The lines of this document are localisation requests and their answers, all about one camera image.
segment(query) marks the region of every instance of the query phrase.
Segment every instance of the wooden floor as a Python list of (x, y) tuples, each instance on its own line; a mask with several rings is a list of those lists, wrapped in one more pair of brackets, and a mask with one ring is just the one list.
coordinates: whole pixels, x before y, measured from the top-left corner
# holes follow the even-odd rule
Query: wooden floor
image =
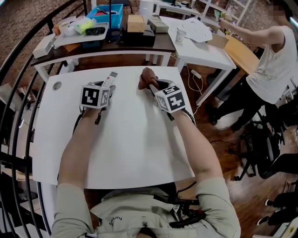
[[(101, 67), (114, 67), (114, 66), (140, 66), (140, 65), (151, 65), (152, 58), (150, 62), (145, 62), (145, 55), (117, 55), (117, 56), (101, 56), (101, 57), (90, 57), (81, 59), (79, 66), (76, 70), (85, 70), (92, 68)], [(170, 58), (169, 66), (173, 66), (175, 63), (174, 58)], [(203, 91), (207, 88), (206, 86), (206, 76), (209, 73), (214, 72), (214, 68), (196, 66), (188, 64), (188, 67), (199, 72), (204, 81)], [(243, 76), (244, 72), (241, 72), (235, 77), (235, 81), (239, 80)], [(190, 104), (192, 106), (193, 112), (196, 110), (196, 100), (199, 98), (199, 92), (195, 92), (188, 87), (188, 71), (184, 67), (181, 72), (181, 77), (184, 82), (185, 89), (187, 91)], [(192, 81), (192, 76), (190, 76), (190, 86), (196, 89), (195, 83)], [(221, 102), (214, 99), (214, 96), (209, 96), (206, 100), (218, 105)], [(267, 224), (262, 224), (256, 226), (256, 222), (259, 218), (266, 215), (271, 215), (274, 209), (271, 207), (264, 206), (266, 199), (274, 199), (276, 195), (282, 193), (286, 181), (296, 181), (297, 177), (290, 174), (278, 173), (271, 178), (266, 180), (261, 179), (259, 176), (254, 178), (249, 178), (247, 175), (242, 181), (234, 181), (234, 176), (239, 175), (242, 172), (242, 162), (240, 158), (236, 155), (228, 154), (228, 149), (238, 148), (238, 139), (242, 131), (233, 133), (229, 127), (238, 119), (241, 112), (231, 113), (223, 118), (221, 118), (216, 126), (212, 126), (208, 122), (208, 117), (204, 110), (205, 102), (201, 107), (198, 108), (195, 119), (198, 129), (204, 134), (204, 136), (209, 140), (209, 142), (214, 147), (217, 156), (219, 158), (224, 178), (228, 185), (230, 191), (230, 198), (232, 204), (234, 205), (238, 218), (240, 220), (240, 225), (242, 229), (243, 238), (251, 238), (253, 234), (258, 235), (272, 235), (276, 230), (274, 226), (268, 226)], [(289, 128), (286, 131), (286, 145), (282, 146), (282, 153), (295, 153), (298, 152), (296, 133), (294, 128)], [(188, 179), (185, 181), (178, 182), (177, 188), (185, 188), (190, 185), (194, 179)], [(181, 193), (183, 198), (194, 198), (195, 189), (194, 187)]]

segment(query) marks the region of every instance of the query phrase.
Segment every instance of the white tank top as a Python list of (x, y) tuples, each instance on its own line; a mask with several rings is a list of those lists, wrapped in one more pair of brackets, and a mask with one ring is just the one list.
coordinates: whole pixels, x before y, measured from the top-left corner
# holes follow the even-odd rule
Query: white tank top
[(256, 95), (271, 104), (276, 103), (289, 84), (297, 59), (292, 29), (287, 26), (280, 26), (280, 28), (284, 32), (284, 47), (275, 53), (271, 45), (267, 45), (257, 70), (246, 78), (248, 85)]

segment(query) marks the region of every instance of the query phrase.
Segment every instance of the metal railing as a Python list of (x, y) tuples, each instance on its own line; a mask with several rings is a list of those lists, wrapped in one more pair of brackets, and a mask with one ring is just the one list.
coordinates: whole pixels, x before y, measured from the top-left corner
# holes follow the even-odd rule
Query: metal railing
[[(78, 10), (80, 7), (83, 7), (83, 10), (77, 15), (81, 15), (82, 13), (85, 13), (85, 15), (87, 15), (87, 4), (86, 4), (86, 0), (69, 0), (68, 2), (64, 3), (63, 5), (61, 5), (60, 7), (58, 7), (57, 9), (55, 9), (54, 11), (52, 11), (50, 14), (48, 14), (45, 18), (43, 18), (40, 22), (38, 22), (24, 37), (23, 39), (15, 46), (15, 48), (11, 51), (11, 53), (9, 54), (9, 56), (6, 58), (6, 60), (4, 61), (4, 63), (2, 64), (1, 68), (0, 68), (0, 85), (2, 84), (8, 70), (10, 69), (11, 65), (14, 63), (14, 61), (16, 60), (16, 58), (18, 57), (18, 55), (21, 53), (21, 51), (24, 49), (24, 47), (28, 44), (28, 42), (38, 33), (39, 30), (41, 30), (41, 28), (43, 28), (45, 25), (48, 25), (49, 28), (49, 33), (52, 33), (52, 29), (54, 27), (53, 24), (53, 17), (56, 16), (57, 14), (59, 14), (61, 11), (65, 10), (67, 7), (71, 6), (73, 3), (75, 2), (82, 2), (81, 4), (75, 6), (74, 9), (72, 9), (71, 12), (69, 12), (64, 18), (69, 17), (71, 14), (73, 14), (76, 10)], [(10, 108), (10, 105), (12, 103), (13, 100), (13, 96), (19, 86), (19, 83), (22, 79), (22, 76), (24, 75), (26, 69), (28, 68), (28, 66), (30, 65), (31, 60), (33, 59), (33, 55), (31, 55), (29, 57), (29, 59), (27, 60), (27, 62), (24, 64), (22, 70), (20, 71), (18, 77), (15, 80), (14, 86), (12, 88), (11, 94), (9, 96), (8, 101), (6, 102), (5, 108), (4, 108), (4, 112), (1, 118), (1, 122), (0, 122), (0, 141), (2, 142), (4, 139), (4, 133), (3, 133), (3, 128), (4, 128), (4, 123), (5, 123), (5, 118), (7, 116), (7, 112)], [(52, 68), (53, 68), (54, 64), (51, 64), (49, 69), (48, 69), (48, 73), (51, 72)], [(59, 73), (60, 69), (62, 67), (62, 63), (60, 64), (60, 66), (58, 67), (58, 71), (57, 73)], [(19, 109), (19, 114), (16, 120), (16, 124), (15, 124), (15, 128), (14, 128), (14, 136), (12, 141), (9, 142), (9, 146), (12, 147), (12, 152), (11, 154), (8, 153), (4, 153), (4, 152), (0, 152), (0, 162), (4, 161), (8, 164), (11, 164), (11, 169), (12, 169), (12, 184), (13, 184), (13, 194), (14, 194), (14, 201), (16, 204), (16, 208), (17, 208), (17, 213), (19, 215), (20, 218), (20, 222), (24, 228), (25, 234), (27, 236), (27, 238), (31, 238), (29, 231), (27, 229), (27, 226), (24, 222), (24, 219), (22, 217), (22, 213), (20, 211), (20, 204), (19, 204), (19, 199), (18, 199), (18, 193), (17, 193), (17, 181), (16, 181), (16, 170), (22, 170), (25, 171), (25, 179), (26, 179), (26, 191), (27, 191), (27, 199), (29, 202), (29, 207), (30, 207), (30, 212), (31, 212), (31, 217), (32, 217), (32, 221), (33, 224), (35, 225), (37, 234), (40, 238), (43, 238), (41, 231), (37, 225), (36, 222), (36, 214), (34, 212), (34, 208), (33, 208), (33, 203), (32, 203), (32, 196), (31, 196), (31, 189), (30, 189), (30, 183), (29, 183), (29, 173), (32, 170), (32, 158), (29, 156), (29, 151), (30, 151), (30, 139), (32, 137), (32, 128), (33, 128), (33, 122), (34, 122), (34, 118), (35, 118), (35, 114), (36, 114), (36, 110), (38, 108), (38, 104), (41, 100), (41, 96), (42, 96), (42, 92), (45, 88), (45, 82), (43, 82), (42, 86), (39, 89), (39, 92), (37, 94), (36, 100), (35, 100), (35, 104), (33, 106), (32, 109), (32, 114), (31, 114), (31, 119), (30, 119), (30, 123), (28, 126), (28, 132), (27, 132), (27, 141), (26, 141), (26, 151), (25, 151), (25, 157), (24, 159), (18, 158), (16, 157), (16, 148), (17, 148), (17, 142), (18, 142), (18, 135), (19, 135), (19, 124), (22, 120), (22, 115), (24, 112), (24, 108), (26, 106), (27, 103), (27, 98), (30, 94), (30, 91), (32, 89), (32, 86), (36, 80), (38, 73), (36, 72), (33, 76), (33, 78), (31, 79), (29, 86), (27, 87), (27, 91), (25, 93), (25, 96), (23, 98), (22, 104), (20, 106)], [(6, 203), (5, 203), (5, 199), (3, 199), (3, 195), (6, 191), (3, 191), (3, 187), (1, 186), (2, 183), (2, 176), (1, 176), (1, 167), (0, 167), (0, 200), (1, 200), (1, 205), (2, 205), (2, 218), (3, 218), (3, 223), (4, 223), (4, 229), (5, 232), (7, 232), (7, 225), (5, 222), (5, 217), (6, 220), (8, 221), (8, 225), (11, 229), (12, 235), (15, 238), (18, 238), (19, 236), (16, 234), (13, 223), (9, 217), (8, 214), (8, 210), (6, 209)], [(42, 202), (42, 193), (41, 193), (41, 184), (37, 183), (37, 189), (39, 192), (39, 200), (40, 200), (40, 205), (41, 205), (41, 212), (43, 215), (43, 219), (44, 219), (44, 223), (45, 223), (45, 227), (46, 230), (48, 231), (49, 235), (51, 235), (50, 232), (50, 228), (47, 222), (47, 217), (45, 214), (45, 209), (44, 209), (44, 204)]]

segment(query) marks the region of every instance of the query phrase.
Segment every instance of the black and white marker cube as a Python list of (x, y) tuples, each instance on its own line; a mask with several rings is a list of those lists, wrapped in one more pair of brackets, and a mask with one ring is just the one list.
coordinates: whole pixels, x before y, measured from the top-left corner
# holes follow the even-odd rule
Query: black and white marker cube
[(156, 92), (155, 96), (159, 107), (166, 112), (172, 113), (185, 108), (183, 94), (175, 84)]
[(108, 105), (109, 87), (83, 85), (81, 90), (81, 106), (91, 108), (103, 108)]

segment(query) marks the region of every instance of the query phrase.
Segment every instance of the paper cup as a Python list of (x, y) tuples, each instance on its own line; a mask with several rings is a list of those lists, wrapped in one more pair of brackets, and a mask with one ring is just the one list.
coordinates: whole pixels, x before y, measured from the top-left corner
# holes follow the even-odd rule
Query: paper cup
[(177, 35), (176, 35), (176, 41), (181, 43), (184, 40), (185, 36), (186, 36), (186, 31), (178, 29)]

